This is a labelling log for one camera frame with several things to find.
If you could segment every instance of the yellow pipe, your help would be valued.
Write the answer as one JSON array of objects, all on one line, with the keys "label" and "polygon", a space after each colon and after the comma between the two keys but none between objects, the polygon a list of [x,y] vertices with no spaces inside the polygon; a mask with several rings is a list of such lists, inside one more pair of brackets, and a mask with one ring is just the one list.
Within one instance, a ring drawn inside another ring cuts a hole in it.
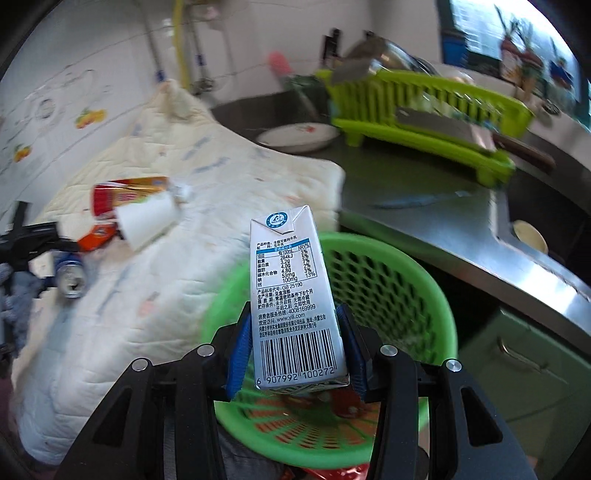
[{"label": "yellow pipe", "polygon": [[183,36],[181,32],[183,23],[184,0],[176,0],[173,10],[174,49],[177,52],[178,69],[180,71],[181,86],[188,90],[191,85],[189,69],[183,54]]}]

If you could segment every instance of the pink brush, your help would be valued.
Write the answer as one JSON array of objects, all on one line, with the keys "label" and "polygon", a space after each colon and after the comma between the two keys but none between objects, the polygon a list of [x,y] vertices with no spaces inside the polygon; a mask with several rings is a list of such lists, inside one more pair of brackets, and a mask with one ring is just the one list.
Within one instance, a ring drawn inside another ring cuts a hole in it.
[{"label": "pink brush", "polygon": [[296,74],[290,66],[290,63],[285,58],[285,55],[280,51],[272,51],[267,57],[267,63],[271,71],[275,74],[278,80],[282,83],[284,89],[293,89],[300,97],[301,103],[304,105],[308,114],[314,122],[320,122],[320,115],[314,104],[310,101],[307,95],[302,90],[299,83],[293,81]]},{"label": "pink brush", "polygon": [[285,55],[280,51],[272,51],[269,53],[267,63],[269,64],[271,71],[282,83],[285,83],[288,79],[294,76],[294,70],[291,68]]}]

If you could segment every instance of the cabinet handle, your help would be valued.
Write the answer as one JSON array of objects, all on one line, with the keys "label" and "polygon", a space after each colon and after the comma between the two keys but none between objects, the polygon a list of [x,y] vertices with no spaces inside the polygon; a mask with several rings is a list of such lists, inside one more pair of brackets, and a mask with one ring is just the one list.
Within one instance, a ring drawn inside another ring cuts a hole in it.
[{"label": "cabinet handle", "polygon": [[521,355],[520,353],[516,352],[515,350],[507,347],[501,337],[499,337],[496,340],[496,342],[497,342],[497,344],[499,346],[499,350],[501,351],[502,354],[504,354],[508,357],[511,357],[513,360],[517,360],[518,362],[521,362],[522,364],[526,364],[528,367],[532,368],[533,370],[537,371],[538,373],[549,375],[549,376],[555,378],[556,380],[561,381],[562,383],[564,383],[566,385],[569,384],[564,378],[560,377],[559,375],[556,375],[552,370],[550,370],[548,368],[548,364],[540,365],[540,364],[534,362],[531,358],[527,358],[525,355]]}]

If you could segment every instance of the stainless steel countertop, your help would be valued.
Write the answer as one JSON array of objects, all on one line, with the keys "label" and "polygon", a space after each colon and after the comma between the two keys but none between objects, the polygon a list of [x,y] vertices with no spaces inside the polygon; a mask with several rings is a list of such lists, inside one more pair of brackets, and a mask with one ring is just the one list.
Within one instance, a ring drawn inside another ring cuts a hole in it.
[{"label": "stainless steel countertop", "polygon": [[[353,148],[339,138],[313,156],[346,172],[342,225],[486,291],[591,356],[591,288],[511,235],[503,189],[482,187],[473,171],[454,162],[371,139]],[[457,191],[471,195],[406,209],[375,207]]]}]

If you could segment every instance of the white paper cup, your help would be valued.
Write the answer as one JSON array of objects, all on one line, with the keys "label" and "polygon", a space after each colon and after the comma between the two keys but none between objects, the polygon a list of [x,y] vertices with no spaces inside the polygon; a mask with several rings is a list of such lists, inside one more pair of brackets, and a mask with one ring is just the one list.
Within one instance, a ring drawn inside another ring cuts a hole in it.
[{"label": "white paper cup", "polygon": [[115,208],[119,229],[134,252],[176,222],[179,213],[170,192],[149,195],[143,202]]}]

